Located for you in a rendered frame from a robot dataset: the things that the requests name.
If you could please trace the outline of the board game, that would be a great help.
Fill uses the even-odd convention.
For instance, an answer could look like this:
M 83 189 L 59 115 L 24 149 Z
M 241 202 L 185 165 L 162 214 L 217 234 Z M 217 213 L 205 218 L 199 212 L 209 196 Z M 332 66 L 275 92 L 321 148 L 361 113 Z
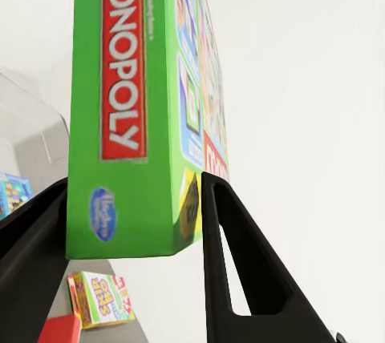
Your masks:
M 82 321 L 82 329 L 136 319 L 124 277 L 78 272 L 67 279 L 74 313 Z
M 28 178 L 0 172 L 0 220 L 33 198 Z
M 175 256 L 230 183 L 208 0 L 74 0 L 68 260 Z

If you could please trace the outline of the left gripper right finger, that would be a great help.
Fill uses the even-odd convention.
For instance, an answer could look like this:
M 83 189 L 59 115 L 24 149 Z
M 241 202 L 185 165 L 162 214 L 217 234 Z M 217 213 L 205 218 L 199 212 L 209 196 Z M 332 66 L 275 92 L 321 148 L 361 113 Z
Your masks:
M 233 187 L 201 173 L 207 343 L 337 343 Z M 233 311 L 222 226 L 250 317 Z

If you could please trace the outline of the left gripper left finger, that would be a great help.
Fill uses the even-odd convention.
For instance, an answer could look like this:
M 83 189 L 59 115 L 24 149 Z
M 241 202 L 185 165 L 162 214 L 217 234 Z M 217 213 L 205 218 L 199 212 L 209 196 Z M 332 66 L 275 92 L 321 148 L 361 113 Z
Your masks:
M 67 178 L 0 220 L 0 343 L 37 343 L 69 261 Z

